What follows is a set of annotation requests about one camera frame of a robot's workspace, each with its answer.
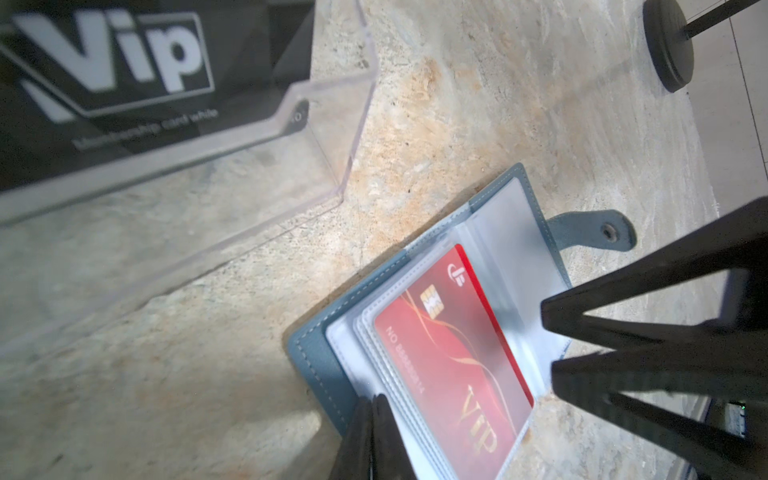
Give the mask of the blue card holder wallet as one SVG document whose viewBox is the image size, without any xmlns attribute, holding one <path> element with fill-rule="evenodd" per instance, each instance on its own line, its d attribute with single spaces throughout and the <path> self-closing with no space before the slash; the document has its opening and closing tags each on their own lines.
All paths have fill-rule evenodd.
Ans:
<svg viewBox="0 0 768 480">
<path fill-rule="evenodd" d="M 345 450 L 337 478 L 498 479 L 568 346 L 541 303 L 568 290 L 561 253 L 625 252 L 615 210 L 546 218 L 506 170 L 292 334 L 288 353 Z"/>
</svg>

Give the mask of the red VIP card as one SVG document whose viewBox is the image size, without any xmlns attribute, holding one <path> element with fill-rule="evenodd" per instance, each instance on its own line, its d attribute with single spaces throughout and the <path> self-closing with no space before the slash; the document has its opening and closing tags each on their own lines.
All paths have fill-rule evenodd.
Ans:
<svg viewBox="0 0 768 480">
<path fill-rule="evenodd" d="M 459 479 L 497 479 L 534 407 L 464 247 L 425 257 L 363 315 Z"/>
</svg>

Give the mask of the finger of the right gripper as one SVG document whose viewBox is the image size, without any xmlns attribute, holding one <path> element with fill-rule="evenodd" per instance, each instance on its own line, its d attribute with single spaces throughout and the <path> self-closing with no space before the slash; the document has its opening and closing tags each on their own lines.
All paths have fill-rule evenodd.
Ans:
<svg viewBox="0 0 768 480">
<path fill-rule="evenodd" d="M 544 300 L 541 320 L 614 350 L 766 329 L 766 198 Z"/>
<path fill-rule="evenodd" d="M 664 344 L 556 361 L 562 400 L 688 461 L 714 479 L 764 479 L 767 446 L 637 399 L 665 391 L 746 402 L 767 399 L 761 344 Z"/>
</svg>

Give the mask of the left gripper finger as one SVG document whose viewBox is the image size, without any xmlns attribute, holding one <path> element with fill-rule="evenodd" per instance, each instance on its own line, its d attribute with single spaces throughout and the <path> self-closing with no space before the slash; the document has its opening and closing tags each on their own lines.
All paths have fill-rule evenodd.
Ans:
<svg viewBox="0 0 768 480">
<path fill-rule="evenodd" d="M 417 478 L 388 398 L 360 397 L 343 436 L 330 480 Z"/>
</svg>

